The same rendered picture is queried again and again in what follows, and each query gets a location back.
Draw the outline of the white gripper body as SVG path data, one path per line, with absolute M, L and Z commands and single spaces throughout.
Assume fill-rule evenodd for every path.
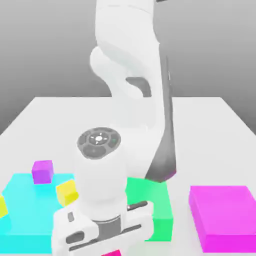
M 141 201 L 128 205 L 124 217 L 91 220 L 72 203 L 53 215 L 52 256 L 124 255 L 130 246 L 152 237 L 153 212 L 151 201 Z

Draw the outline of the large magenta box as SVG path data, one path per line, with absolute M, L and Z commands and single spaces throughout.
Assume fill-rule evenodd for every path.
M 204 253 L 256 253 L 256 199 L 247 186 L 195 186 L 188 203 Z

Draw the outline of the large green box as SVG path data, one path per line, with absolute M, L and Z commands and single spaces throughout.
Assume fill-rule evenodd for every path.
M 129 205 L 141 201 L 154 204 L 153 223 L 154 233 L 149 242 L 170 242 L 174 218 L 170 203 L 167 183 L 150 181 L 147 179 L 129 177 L 126 186 L 127 203 Z

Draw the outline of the small yellow cube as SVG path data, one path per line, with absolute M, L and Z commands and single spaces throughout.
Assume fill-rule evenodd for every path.
M 56 196 L 62 207 L 66 207 L 67 205 L 76 201 L 79 197 L 79 194 L 76 190 L 75 181 L 70 179 L 64 183 L 59 184 L 56 187 Z
M 0 218 L 8 214 L 8 208 L 3 195 L 0 195 Z

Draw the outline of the large cyan box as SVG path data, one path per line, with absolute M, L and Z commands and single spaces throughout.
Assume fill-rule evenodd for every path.
M 3 191 L 8 214 L 0 218 L 0 254 L 50 254 L 53 215 L 62 206 L 56 186 L 74 179 L 53 176 L 50 184 L 34 184 L 32 174 L 16 173 Z

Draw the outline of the small purple cube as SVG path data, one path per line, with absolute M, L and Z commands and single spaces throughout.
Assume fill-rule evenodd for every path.
M 53 162 L 51 160 L 35 161 L 31 173 L 34 184 L 51 184 L 54 176 Z

